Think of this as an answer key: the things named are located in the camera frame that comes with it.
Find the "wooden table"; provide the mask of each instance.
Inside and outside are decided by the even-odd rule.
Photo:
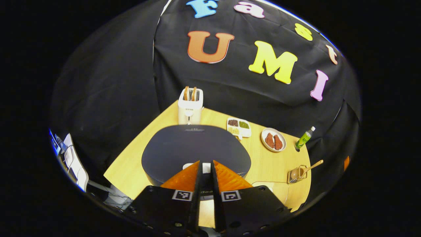
[[[204,108],[200,124],[226,129],[226,120],[229,117],[232,116]],[[142,167],[143,151],[156,132],[172,125],[178,125],[178,101],[170,105],[130,142],[106,170],[105,178],[131,199],[135,199],[146,186],[152,185]],[[287,184],[287,176],[290,170],[299,165],[310,167],[306,146],[297,152],[294,143],[298,138],[281,132],[287,143],[286,148],[277,153],[269,151],[260,139],[265,127],[254,123],[250,125],[251,137],[244,137],[240,141],[251,159],[251,167],[245,180],[253,186],[268,186],[285,206],[292,208],[292,212],[296,211],[309,194],[311,170],[307,172],[306,179],[294,184]],[[199,225],[215,228],[213,200],[200,202]]]

